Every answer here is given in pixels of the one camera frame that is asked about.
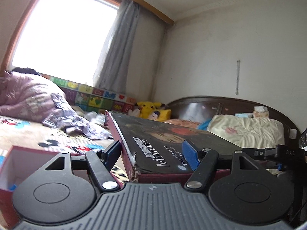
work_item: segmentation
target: pikachu ear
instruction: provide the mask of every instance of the pikachu ear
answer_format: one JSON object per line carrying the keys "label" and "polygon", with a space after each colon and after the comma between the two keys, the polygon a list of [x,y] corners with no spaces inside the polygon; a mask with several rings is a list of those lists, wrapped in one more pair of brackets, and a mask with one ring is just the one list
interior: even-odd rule
{"label": "pikachu ear", "polygon": [[153,103],[156,108],[161,107],[162,103]]}

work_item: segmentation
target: window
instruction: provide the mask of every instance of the window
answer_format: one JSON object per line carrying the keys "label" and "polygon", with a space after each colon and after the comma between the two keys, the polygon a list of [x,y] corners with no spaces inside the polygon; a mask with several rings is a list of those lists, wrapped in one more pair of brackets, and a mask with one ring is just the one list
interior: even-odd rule
{"label": "window", "polygon": [[93,85],[117,10],[102,0],[39,0],[20,36],[12,65]]}

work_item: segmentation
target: crown molding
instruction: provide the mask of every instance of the crown molding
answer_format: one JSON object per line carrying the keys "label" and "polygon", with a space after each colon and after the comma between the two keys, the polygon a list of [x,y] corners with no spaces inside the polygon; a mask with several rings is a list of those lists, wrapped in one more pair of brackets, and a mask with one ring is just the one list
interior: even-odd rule
{"label": "crown molding", "polygon": [[248,0],[222,0],[219,2],[210,3],[204,6],[199,6],[199,7],[196,7],[196,8],[193,8],[193,9],[177,14],[174,18],[174,21],[178,21],[183,18],[194,16],[202,12],[211,10],[211,9],[215,9],[219,7],[226,7],[226,6],[234,5],[236,3],[245,2],[245,1],[248,1]]}

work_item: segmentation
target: pink blanket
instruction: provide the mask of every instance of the pink blanket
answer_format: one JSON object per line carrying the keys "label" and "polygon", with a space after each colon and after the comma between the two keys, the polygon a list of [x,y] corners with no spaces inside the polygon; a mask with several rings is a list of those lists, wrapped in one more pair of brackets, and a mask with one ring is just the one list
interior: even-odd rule
{"label": "pink blanket", "polygon": [[0,115],[41,123],[55,109],[51,93],[65,97],[56,84],[44,77],[6,72],[0,82]]}

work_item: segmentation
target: window frame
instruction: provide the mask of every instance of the window frame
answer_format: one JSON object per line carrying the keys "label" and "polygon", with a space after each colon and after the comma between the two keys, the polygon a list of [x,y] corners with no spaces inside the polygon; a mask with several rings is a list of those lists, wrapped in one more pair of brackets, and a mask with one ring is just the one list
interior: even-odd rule
{"label": "window frame", "polygon": [[[17,26],[11,36],[9,45],[7,47],[6,53],[4,55],[3,61],[1,63],[0,66],[0,77],[4,76],[5,71],[11,66],[12,64],[12,60],[19,42],[19,39],[22,35],[22,32],[25,28],[25,25],[33,11],[33,9],[35,8],[36,4],[38,3],[39,0],[31,0],[28,4],[28,6],[26,7],[24,13],[22,14],[19,22],[17,23]],[[116,1],[116,0],[104,0],[107,3],[110,3],[111,5],[114,5],[116,7],[119,7],[120,5],[120,1]]]}

